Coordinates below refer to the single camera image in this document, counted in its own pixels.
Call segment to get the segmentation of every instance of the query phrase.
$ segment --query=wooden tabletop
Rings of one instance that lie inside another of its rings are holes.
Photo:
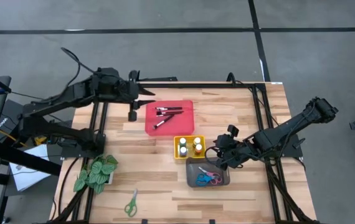
[[[279,123],[291,118],[284,87],[266,83],[272,115]],[[240,129],[238,138],[258,131],[251,92],[245,88],[152,88],[156,96],[141,99],[192,100],[194,103],[195,131],[204,135],[207,147],[227,126]],[[263,122],[267,127],[265,112]],[[230,184],[220,187],[191,188],[186,182],[185,163],[176,161],[173,137],[151,137],[144,131],[145,106],[139,109],[136,122],[128,122],[128,106],[109,104],[106,118],[105,154],[118,160],[113,183],[106,185],[92,203],[90,223],[273,223],[274,217],[267,184],[265,165],[249,160],[242,169],[230,169]],[[98,110],[97,127],[101,109]],[[73,118],[73,128],[89,126],[92,106],[79,108]],[[73,159],[62,165],[55,193],[58,204],[60,186]],[[293,159],[282,159],[289,193],[310,218],[316,218],[303,167]],[[80,172],[82,159],[72,167],[67,177],[62,209],[74,196],[73,184]],[[123,211],[138,189],[138,212],[129,218]],[[83,196],[79,217],[83,218],[87,192]],[[278,194],[282,218],[283,204]]]

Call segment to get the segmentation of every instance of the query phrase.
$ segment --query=potted plant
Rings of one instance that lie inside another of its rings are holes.
[[[81,190],[86,184],[93,188],[96,194],[102,193],[104,185],[109,182],[117,164],[118,161],[112,155],[97,156],[89,166],[84,166],[80,171],[73,185],[73,191]]]

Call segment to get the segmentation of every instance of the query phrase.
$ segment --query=white paper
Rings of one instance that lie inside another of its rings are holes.
[[[32,149],[28,149],[24,151],[25,153],[31,154],[33,156],[41,157],[49,161],[47,157],[47,146],[45,144],[34,147]],[[18,191],[23,191],[28,187],[38,183],[44,178],[50,176],[50,174],[46,174],[44,172],[34,172],[35,170],[26,168],[22,165],[17,165],[10,163],[11,172],[14,176],[14,180],[16,181],[16,187]]]

